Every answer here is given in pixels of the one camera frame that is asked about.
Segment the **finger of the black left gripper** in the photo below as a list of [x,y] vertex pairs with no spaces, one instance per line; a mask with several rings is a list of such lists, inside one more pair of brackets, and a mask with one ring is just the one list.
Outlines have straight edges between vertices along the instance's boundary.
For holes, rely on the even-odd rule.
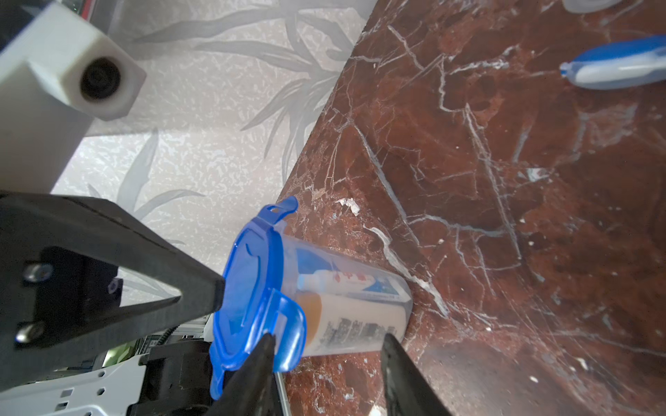
[[1,388],[210,314],[224,288],[106,199],[2,192]]

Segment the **clear container blue lid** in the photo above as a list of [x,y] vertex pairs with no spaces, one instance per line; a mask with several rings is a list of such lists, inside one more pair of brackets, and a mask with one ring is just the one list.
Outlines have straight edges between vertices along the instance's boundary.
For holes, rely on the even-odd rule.
[[609,9],[622,0],[562,0],[565,10],[572,14],[588,14]]
[[276,373],[304,357],[379,351],[386,334],[404,338],[413,308],[405,279],[285,235],[285,218],[297,210],[294,197],[265,206],[233,243],[212,316],[215,400],[264,334],[276,338]]

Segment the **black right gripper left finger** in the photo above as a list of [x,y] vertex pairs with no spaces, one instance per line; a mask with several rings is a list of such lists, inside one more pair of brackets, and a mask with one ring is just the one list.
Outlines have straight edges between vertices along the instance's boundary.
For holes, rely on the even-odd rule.
[[205,416],[274,415],[272,397],[275,336],[264,334]]

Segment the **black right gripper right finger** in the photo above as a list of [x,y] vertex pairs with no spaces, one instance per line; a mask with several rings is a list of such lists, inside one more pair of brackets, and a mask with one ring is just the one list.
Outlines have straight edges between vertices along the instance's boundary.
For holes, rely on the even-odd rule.
[[381,368],[388,416],[452,416],[392,334],[383,340]]

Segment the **clear container blue lid front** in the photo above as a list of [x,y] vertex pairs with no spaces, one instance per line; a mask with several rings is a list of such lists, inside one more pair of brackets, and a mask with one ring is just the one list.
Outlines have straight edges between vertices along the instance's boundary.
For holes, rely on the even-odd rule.
[[386,334],[404,338],[413,308],[405,279],[285,235],[285,218],[297,210],[294,197],[265,206],[233,243],[212,316],[215,400],[264,334],[276,338],[276,373],[304,357],[379,351]]

